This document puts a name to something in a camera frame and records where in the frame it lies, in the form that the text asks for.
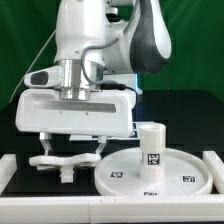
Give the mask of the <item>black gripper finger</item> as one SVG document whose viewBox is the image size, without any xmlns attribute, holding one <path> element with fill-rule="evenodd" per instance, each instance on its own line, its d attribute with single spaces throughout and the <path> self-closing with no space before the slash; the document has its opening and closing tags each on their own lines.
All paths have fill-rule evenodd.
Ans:
<svg viewBox="0 0 224 224">
<path fill-rule="evenodd" d="M 51 140 L 52 135 L 50 133 L 46 133 L 46 132 L 41 132 L 39 134 L 39 140 L 40 143 L 44 149 L 44 155 L 48 156 L 49 152 L 52 150 L 51 144 L 50 144 L 50 140 Z"/>
<path fill-rule="evenodd" d="M 98 145 L 95 153 L 100 155 L 103 152 L 104 148 L 106 147 L 107 142 L 108 142 L 108 137 L 107 136 L 100 136 L 98 138 L 99 145 Z"/>
</svg>

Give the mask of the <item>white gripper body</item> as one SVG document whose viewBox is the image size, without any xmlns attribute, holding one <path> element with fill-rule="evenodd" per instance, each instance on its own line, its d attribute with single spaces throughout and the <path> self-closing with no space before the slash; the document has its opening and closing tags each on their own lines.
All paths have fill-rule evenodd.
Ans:
<svg viewBox="0 0 224 224">
<path fill-rule="evenodd" d="M 23 132 L 129 137 L 136 95 L 130 90 L 92 92 L 89 101 L 60 100 L 52 89 L 28 89 L 19 99 L 16 127 Z"/>
</svg>

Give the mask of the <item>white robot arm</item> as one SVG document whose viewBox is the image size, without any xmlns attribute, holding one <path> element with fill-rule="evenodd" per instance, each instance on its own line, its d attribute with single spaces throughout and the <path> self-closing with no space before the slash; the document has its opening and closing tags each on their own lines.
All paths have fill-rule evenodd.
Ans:
<svg viewBox="0 0 224 224">
<path fill-rule="evenodd" d="M 171 55 L 159 0 L 62 0 L 55 65 L 28 73 L 16 126 L 37 132 L 45 151 L 53 134 L 131 135 L 137 94 L 113 75 L 153 74 Z"/>
</svg>

